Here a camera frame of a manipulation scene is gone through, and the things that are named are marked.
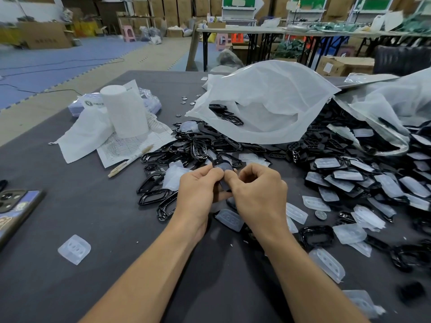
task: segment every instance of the metal disc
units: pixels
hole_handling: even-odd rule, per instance
[[[315,216],[319,219],[319,220],[326,220],[327,215],[324,211],[319,211],[317,210],[316,212],[314,212]]]

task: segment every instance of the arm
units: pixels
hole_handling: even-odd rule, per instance
[[[202,239],[214,201],[227,199],[208,165],[181,177],[175,213],[160,236],[81,319],[81,323],[159,322],[191,251]]]
[[[224,172],[238,212],[265,250],[296,323],[369,323],[299,246],[286,221],[288,187],[277,171],[251,164]]]

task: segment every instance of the black office chair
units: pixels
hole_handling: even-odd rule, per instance
[[[431,67],[431,47],[378,46],[375,49],[374,74],[407,76]]]

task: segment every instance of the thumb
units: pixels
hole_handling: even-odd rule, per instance
[[[237,189],[239,186],[244,184],[239,178],[238,175],[232,170],[226,170],[224,172],[224,180],[229,185],[232,191]]]
[[[204,181],[207,181],[209,184],[216,184],[217,181],[223,179],[223,170],[220,168],[212,168],[208,173],[202,177]]]

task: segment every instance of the smartphone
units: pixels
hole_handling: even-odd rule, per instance
[[[0,192],[0,249],[43,199],[43,190]]]

